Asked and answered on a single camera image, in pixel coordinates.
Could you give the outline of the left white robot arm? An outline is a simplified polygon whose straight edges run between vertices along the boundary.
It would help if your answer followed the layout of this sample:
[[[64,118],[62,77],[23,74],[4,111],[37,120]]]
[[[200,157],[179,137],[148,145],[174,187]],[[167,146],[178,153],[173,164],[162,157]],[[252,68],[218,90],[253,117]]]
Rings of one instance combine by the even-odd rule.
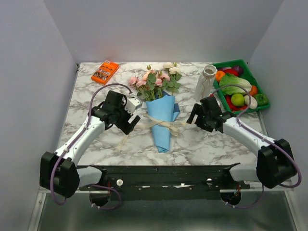
[[[91,185],[96,190],[102,190],[107,183],[107,171],[94,165],[78,168],[79,160],[91,143],[112,125],[126,135],[132,132],[140,117],[136,116],[133,120],[131,117],[141,105],[138,98],[109,91],[105,101],[90,107],[82,126],[63,146],[42,156],[40,186],[65,198],[71,197],[83,186]]]

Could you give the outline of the cream ribbon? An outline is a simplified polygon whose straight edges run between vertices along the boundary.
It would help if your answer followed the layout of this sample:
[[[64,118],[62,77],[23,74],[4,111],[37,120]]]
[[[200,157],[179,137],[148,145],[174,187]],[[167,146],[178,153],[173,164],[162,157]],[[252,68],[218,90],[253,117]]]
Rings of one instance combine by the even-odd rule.
[[[187,125],[187,123],[183,122],[183,121],[180,121],[180,122],[171,121],[171,122],[169,122],[169,121],[159,120],[159,119],[151,117],[148,114],[143,114],[143,117],[148,118],[150,120],[150,122],[137,124],[135,126],[134,130],[152,129],[154,126],[160,126],[162,128],[167,129],[171,135],[178,136],[180,134],[179,128]]]

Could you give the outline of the pink flower stem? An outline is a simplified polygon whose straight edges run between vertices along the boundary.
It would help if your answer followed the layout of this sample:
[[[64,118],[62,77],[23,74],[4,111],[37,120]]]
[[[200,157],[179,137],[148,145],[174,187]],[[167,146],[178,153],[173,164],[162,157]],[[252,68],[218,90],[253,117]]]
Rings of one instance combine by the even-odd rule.
[[[167,89],[169,81],[170,76],[168,74],[163,73],[162,75],[156,76],[154,83],[154,95],[156,98],[163,97],[163,91]]]

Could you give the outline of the white flower stem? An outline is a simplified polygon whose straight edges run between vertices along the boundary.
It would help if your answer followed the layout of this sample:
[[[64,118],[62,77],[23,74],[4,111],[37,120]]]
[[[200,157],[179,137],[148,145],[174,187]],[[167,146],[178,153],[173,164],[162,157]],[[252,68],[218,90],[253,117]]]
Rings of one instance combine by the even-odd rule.
[[[164,73],[161,75],[163,80],[163,88],[174,95],[179,92],[181,84],[179,80],[182,77],[180,68],[177,66],[177,63],[167,62],[163,64]]]

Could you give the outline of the blue wrapping paper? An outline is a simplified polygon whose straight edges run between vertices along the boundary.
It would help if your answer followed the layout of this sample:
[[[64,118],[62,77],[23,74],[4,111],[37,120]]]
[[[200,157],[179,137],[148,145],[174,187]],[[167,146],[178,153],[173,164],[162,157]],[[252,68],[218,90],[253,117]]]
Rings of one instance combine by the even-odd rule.
[[[164,91],[162,94],[162,98],[156,97],[155,100],[146,102],[148,115],[157,120],[174,122],[180,114],[179,105],[175,103],[174,96]],[[164,126],[155,125],[152,127],[152,135],[158,152],[168,152],[170,149],[170,131]]]

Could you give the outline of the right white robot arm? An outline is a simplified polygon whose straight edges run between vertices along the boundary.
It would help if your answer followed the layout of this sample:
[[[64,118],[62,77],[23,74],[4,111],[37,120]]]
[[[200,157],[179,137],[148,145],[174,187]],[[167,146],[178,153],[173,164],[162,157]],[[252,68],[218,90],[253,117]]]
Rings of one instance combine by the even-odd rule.
[[[222,112],[215,97],[206,97],[196,103],[187,123],[194,123],[208,132],[215,130],[226,134],[256,155],[256,163],[234,164],[222,175],[222,185],[228,189],[244,180],[260,182],[272,189],[298,173],[289,142],[267,137],[243,123],[237,115]]]

